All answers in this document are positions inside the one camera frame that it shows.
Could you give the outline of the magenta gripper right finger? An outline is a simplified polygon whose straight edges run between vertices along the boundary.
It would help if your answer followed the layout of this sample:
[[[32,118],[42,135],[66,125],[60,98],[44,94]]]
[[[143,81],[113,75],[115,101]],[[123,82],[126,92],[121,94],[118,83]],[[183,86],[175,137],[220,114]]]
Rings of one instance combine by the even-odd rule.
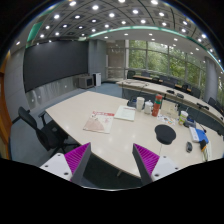
[[[133,144],[132,154],[136,161],[143,185],[152,183],[152,172],[159,161],[159,156],[147,148]]]

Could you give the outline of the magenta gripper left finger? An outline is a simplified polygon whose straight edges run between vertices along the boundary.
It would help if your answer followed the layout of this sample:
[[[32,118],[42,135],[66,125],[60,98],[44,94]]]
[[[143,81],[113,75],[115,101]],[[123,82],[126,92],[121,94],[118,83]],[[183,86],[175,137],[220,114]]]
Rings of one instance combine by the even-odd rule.
[[[81,145],[65,154],[66,162],[72,172],[71,182],[81,184],[85,168],[91,155],[91,143]]]

